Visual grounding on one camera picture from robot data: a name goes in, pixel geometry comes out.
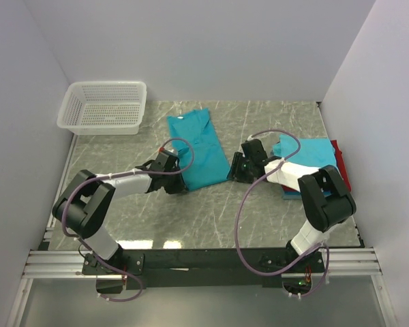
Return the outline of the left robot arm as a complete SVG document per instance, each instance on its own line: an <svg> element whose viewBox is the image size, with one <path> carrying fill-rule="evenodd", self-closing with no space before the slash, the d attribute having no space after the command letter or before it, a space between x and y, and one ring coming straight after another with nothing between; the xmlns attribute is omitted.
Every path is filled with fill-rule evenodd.
<svg viewBox="0 0 409 327"><path fill-rule="evenodd" d="M111 202L161 188L167 194L187 191L179 158L166 149L127 172L103 175L81 170L53 205L52 215L62 223L67 236L78 237L98 255L104 272L113 274L122 267L123 248L104 227Z"/></svg>

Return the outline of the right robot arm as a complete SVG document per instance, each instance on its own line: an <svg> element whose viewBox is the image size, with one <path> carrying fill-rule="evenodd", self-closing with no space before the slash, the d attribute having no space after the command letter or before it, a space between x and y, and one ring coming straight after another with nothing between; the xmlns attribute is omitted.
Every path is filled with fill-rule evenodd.
<svg viewBox="0 0 409 327"><path fill-rule="evenodd" d="M234 154L229 180L252 185L266 181L294 190L301 197L305 223L288 242L285 257L287 267L300 272L309 264L307 251L355 214L357 206L350 188L334 165L304 166L285 157L269 157L258 139L244 142L241 148Z"/></svg>

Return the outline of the teal t-shirt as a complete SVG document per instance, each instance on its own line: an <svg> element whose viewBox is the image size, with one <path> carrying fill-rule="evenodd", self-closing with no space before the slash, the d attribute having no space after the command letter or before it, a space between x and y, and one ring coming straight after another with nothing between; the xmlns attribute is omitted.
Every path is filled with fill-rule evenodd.
<svg viewBox="0 0 409 327"><path fill-rule="evenodd" d="M227 181L230 165L211 122L208 108L167 117L172 146L190 191Z"/></svg>

